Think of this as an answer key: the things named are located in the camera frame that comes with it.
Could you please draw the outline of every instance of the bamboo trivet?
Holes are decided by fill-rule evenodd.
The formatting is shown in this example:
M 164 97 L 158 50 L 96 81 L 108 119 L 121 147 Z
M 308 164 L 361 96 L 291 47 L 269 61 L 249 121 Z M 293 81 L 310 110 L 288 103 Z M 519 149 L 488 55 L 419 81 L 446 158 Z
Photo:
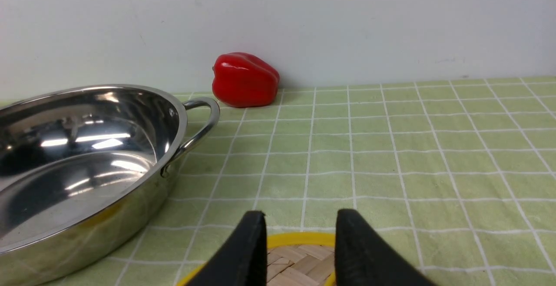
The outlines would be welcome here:
M 280 246 L 268 249 L 266 258 L 268 286 L 322 286 L 334 272 L 334 248 L 328 246 Z

